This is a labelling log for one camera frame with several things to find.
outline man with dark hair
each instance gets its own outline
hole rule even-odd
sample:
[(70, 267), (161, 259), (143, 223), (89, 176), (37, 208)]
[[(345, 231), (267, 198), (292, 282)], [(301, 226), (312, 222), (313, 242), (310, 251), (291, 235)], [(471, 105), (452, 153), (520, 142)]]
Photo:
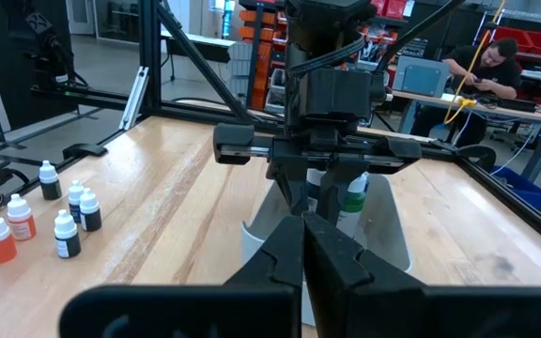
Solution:
[[(460, 79), (467, 73), (476, 50), (476, 47), (472, 46), (460, 47), (447, 54), (442, 61), (450, 66), (450, 72)], [(462, 92), (468, 94), (484, 92), (503, 99), (516, 98), (517, 88), (521, 84), (521, 70), (513, 59), (517, 51), (517, 42), (511, 38), (493, 42), (483, 50), (480, 54), (481, 58), (478, 57), (475, 61), (462, 87)], [(429, 132), (435, 126), (443, 123), (445, 116), (446, 109), (422, 106), (410, 133), (429, 136)], [(454, 122), (455, 126), (462, 129), (467, 123), (467, 118), (467, 114), (459, 114)], [(471, 115), (467, 127), (458, 137), (456, 146), (480, 143), (486, 134), (486, 128), (487, 123), (481, 116)]]

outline wooden table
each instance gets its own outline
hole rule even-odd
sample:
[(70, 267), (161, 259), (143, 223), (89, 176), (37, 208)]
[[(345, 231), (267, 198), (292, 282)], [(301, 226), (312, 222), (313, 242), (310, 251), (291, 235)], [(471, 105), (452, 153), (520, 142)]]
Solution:
[[(100, 199), (103, 227), (61, 259), (54, 217), (67, 195), (25, 198), (38, 234), (0, 265), (0, 337), (53, 337), (65, 303), (98, 284), (221, 284), (241, 267), (240, 222), (271, 185), (264, 159), (216, 163), (208, 125), (150, 117), (60, 174)], [(541, 236), (456, 165), (421, 160), (389, 177), (414, 277), (428, 284), (541, 285)], [(304, 336), (314, 337), (304, 328)]]
[[(432, 97), (428, 97), (424, 95), (418, 95), (418, 94), (412, 94), (412, 93), (400, 92), (400, 91), (394, 91), (393, 95), (394, 97), (410, 100), (410, 104), (408, 108), (405, 110), (404, 115), (402, 116), (402, 120), (400, 121), (400, 126), (398, 127), (398, 132), (401, 132), (401, 133), (410, 133), (410, 130), (412, 129), (412, 123), (414, 122), (414, 118), (416, 114), (417, 103), (426, 104), (426, 105), (434, 105), (434, 106), (445, 107), (445, 108), (447, 108), (452, 103), (452, 99), (446, 100), (443, 97), (432, 98)], [(452, 112), (453, 114), (456, 111), (456, 109), (460, 107), (460, 105), (456, 102), (453, 104), (452, 107), (454, 109), (454, 111)], [(541, 113), (521, 112), (521, 111), (504, 109), (504, 108), (489, 109), (482, 104), (477, 104), (470, 109), (482, 115), (495, 115), (496, 117), (500, 117), (500, 118), (506, 117), (507, 119), (508, 117), (510, 117), (515, 120), (541, 123)], [(533, 152), (532, 156), (528, 160), (525, 166), (525, 169), (523, 170), (523, 173), (521, 173), (521, 176), (533, 182), (537, 178), (540, 171), (541, 171), (541, 139), (538, 141), (538, 145), (535, 151)]]

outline black shirt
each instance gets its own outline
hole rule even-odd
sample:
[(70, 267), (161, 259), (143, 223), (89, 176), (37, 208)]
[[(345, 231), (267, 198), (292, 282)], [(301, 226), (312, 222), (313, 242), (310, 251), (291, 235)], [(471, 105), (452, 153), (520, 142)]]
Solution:
[[(476, 47), (459, 47), (447, 54), (444, 59), (454, 59), (464, 69), (469, 69)], [(521, 86), (521, 69), (512, 58), (506, 59), (496, 67), (481, 67), (481, 55), (477, 56), (471, 73), (480, 79), (488, 79), (500, 85), (512, 86), (518, 89)]]

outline blue bin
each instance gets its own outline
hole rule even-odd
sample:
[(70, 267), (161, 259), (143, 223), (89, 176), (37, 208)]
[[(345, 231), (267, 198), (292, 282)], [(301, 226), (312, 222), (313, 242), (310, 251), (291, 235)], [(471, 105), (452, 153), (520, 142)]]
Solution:
[[(500, 167), (495, 165), (492, 171), (498, 169)], [(511, 191), (516, 193), (523, 201), (541, 211), (541, 188), (536, 187), (532, 182), (508, 168), (503, 168), (494, 176), (505, 178), (506, 184), (513, 187)]]

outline yellow cable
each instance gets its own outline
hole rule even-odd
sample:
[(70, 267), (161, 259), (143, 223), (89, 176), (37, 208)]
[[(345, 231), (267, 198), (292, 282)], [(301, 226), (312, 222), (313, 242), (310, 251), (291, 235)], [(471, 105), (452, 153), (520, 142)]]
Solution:
[[(504, 8), (504, 3), (506, 0), (502, 0), (500, 3), (500, 6), (498, 7), (498, 10), (496, 11), (496, 14), (494, 14), (494, 18), (492, 19), (492, 22), (495, 23), (498, 20), (498, 17), (500, 16), (500, 13), (502, 12), (502, 9)], [(479, 46), (477, 47), (477, 51), (475, 51), (475, 55), (473, 56), (473, 60), (471, 61), (471, 64), (469, 65), (469, 69), (467, 69), (467, 72), (465, 73), (465, 76), (462, 78), (462, 81), (458, 85), (458, 88), (456, 89), (455, 96), (452, 98), (452, 101), (448, 105), (448, 112), (446, 113), (446, 116), (443, 119), (443, 123), (449, 124), (450, 122), (454, 121), (454, 119), (460, 114), (460, 112), (463, 109), (463, 105), (460, 105), (460, 108), (456, 111), (456, 113), (450, 117), (450, 112), (452, 112), (452, 106), (455, 103), (456, 97), (458, 97), (458, 93), (460, 93), (460, 90), (462, 89), (462, 86), (465, 84), (465, 81), (467, 81), (467, 77), (469, 76), (469, 73), (471, 70), (473, 70), (473, 67), (475, 66), (475, 61), (477, 61), (477, 56), (479, 55), (479, 52), (482, 48), (484, 48), (484, 44), (486, 43), (488, 33), (486, 32), (484, 34), (484, 37), (481, 39), (481, 42), (479, 42)]]

